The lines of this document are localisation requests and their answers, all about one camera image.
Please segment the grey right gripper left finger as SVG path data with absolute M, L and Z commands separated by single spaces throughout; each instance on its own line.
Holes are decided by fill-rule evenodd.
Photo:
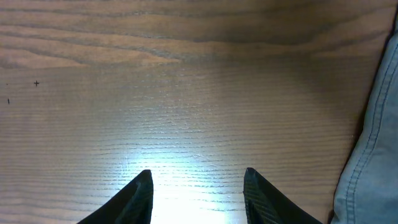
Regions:
M 149 169 L 143 170 L 103 206 L 78 224 L 150 224 L 154 184 Z

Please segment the grey button shirt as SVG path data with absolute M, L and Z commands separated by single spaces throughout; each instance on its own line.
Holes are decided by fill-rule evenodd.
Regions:
M 340 176 L 332 223 L 397 223 L 397 28 L 374 79 L 362 133 Z

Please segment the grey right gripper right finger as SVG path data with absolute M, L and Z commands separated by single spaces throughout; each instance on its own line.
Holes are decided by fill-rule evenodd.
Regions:
M 251 167 L 245 171 L 243 194 L 249 224 L 321 224 Z

